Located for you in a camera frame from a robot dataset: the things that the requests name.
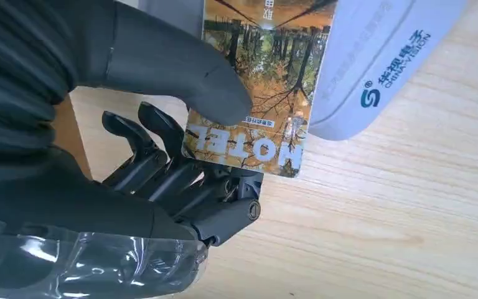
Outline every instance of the black sleeve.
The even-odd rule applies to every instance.
[[[186,237],[153,203],[89,182],[51,148],[52,105],[77,85],[173,95],[225,125],[251,107],[211,46],[129,6],[0,0],[0,221]]]

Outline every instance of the wood grain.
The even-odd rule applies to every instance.
[[[70,97],[67,97],[55,109],[56,118],[52,122],[52,128],[54,128],[56,134],[54,144],[74,156],[83,174],[88,178],[92,178]]]
[[[97,179],[130,155],[103,110],[135,119],[146,100],[187,115],[171,98],[72,99]],[[310,137],[300,177],[267,176],[261,202],[176,298],[478,298],[478,1],[369,129]]]

